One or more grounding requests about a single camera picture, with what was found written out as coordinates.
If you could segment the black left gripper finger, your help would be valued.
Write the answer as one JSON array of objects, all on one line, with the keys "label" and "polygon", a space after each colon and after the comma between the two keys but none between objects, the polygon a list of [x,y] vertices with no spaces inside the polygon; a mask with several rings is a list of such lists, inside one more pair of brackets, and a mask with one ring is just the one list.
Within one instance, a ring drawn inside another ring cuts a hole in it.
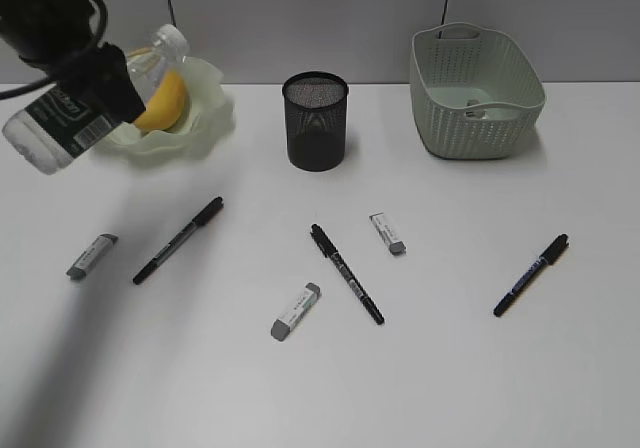
[{"label": "black left gripper finger", "polygon": [[129,77],[123,51],[110,43],[72,62],[56,87],[116,122],[133,122],[146,109]]}]

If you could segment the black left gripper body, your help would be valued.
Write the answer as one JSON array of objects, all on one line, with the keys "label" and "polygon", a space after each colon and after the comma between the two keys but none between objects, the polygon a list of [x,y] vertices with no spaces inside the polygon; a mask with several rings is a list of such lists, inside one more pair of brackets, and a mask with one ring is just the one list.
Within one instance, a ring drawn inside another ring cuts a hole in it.
[{"label": "black left gripper body", "polygon": [[1,0],[1,39],[49,76],[101,46],[107,22],[103,0]]}]

